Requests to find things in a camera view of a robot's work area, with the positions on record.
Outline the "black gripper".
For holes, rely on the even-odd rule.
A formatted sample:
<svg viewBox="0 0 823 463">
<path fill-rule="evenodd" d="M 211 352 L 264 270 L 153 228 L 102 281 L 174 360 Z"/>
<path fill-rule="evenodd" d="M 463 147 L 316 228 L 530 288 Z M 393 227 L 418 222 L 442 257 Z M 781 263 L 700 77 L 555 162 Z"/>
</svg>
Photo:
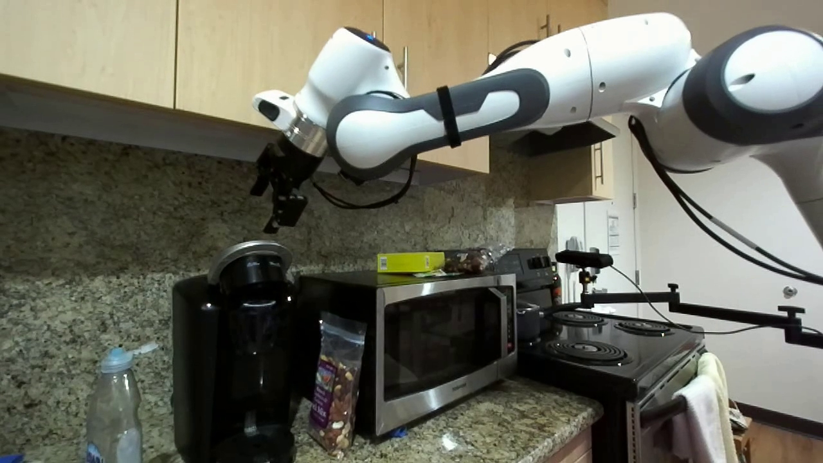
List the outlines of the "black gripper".
<svg viewBox="0 0 823 463">
<path fill-rule="evenodd" d="M 301 153 L 283 136 L 276 136 L 264 147 L 255 168 L 257 178 L 251 194 L 264 195 L 265 191 L 274 191 L 270 218 L 265 222 L 264 232 L 279 234 L 282 225 L 296 227 L 310 207 L 310 199 L 301 195 L 301 183 L 316 173 L 320 156 Z"/>
</svg>

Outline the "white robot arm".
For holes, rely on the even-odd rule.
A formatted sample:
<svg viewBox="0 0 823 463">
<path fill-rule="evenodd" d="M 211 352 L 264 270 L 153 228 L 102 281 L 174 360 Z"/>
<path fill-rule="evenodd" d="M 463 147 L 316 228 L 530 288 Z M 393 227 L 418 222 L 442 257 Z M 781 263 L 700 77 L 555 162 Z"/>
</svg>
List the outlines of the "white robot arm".
<svg viewBox="0 0 823 463">
<path fill-rule="evenodd" d="M 274 232 L 298 222 L 301 183 L 321 159 L 378 181 L 468 140 L 626 114 L 669 173 L 738 156 L 770 165 L 823 240 L 823 35 L 809 29 L 756 25 L 700 53 L 671 12 L 621 16 L 541 39 L 472 82 L 411 96 L 392 48 L 343 25 L 298 93 L 265 91 L 255 107 L 276 128 L 253 183 L 274 199 Z"/>
</svg>

